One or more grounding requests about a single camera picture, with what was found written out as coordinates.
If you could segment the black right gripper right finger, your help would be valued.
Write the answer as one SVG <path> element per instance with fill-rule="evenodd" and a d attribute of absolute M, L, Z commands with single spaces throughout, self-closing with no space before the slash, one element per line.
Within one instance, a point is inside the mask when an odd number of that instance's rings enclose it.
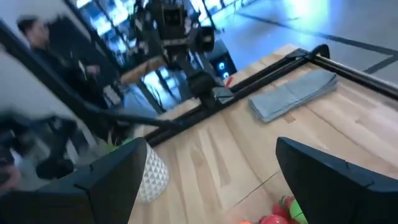
<path fill-rule="evenodd" d="M 397 180 L 277 138 L 282 174 L 309 223 L 397 224 Z"/>

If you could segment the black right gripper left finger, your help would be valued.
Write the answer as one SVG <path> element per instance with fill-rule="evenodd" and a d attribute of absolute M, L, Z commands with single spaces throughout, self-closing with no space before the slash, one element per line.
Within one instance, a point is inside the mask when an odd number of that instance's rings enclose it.
<path fill-rule="evenodd" d="M 46 186 L 46 222 L 127 223 L 147 157 L 136 138 L 91 164 Z"/>

